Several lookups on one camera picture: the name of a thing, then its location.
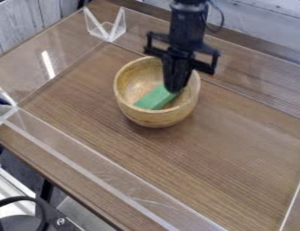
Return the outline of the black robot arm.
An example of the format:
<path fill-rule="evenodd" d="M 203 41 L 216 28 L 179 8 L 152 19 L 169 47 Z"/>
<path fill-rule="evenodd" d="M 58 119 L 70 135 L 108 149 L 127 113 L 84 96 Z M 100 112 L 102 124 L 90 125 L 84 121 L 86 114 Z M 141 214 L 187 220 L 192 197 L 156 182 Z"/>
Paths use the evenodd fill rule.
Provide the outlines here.
<path fill-rule="evenodd" d="M 173 0 L 171 2 L 169 33 L 149 31 L 144 52 L 159 57 L 164 65 L 164 84 L 171 93 L 187 87 L 197 69 L 211 75 L 216 73 L 220 51 L 205 44 L 209 6 L 224 13 L 212 0 Z"/>

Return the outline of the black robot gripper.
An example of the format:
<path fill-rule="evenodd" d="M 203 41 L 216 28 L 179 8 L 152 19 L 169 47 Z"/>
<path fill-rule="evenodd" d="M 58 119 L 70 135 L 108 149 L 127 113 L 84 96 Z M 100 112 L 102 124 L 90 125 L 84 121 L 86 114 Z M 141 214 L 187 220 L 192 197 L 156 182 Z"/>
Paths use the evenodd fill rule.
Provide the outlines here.
<path fill-rule="evenodd" d="M 144 52 L 163 59 L 165 87 L 171 93 L 187 87 L 193 69 L 216 73 L 220 51 L 205 43 L 212 5 L 212 2 L 172 2 L 169 32 L 147 34 Z"/>

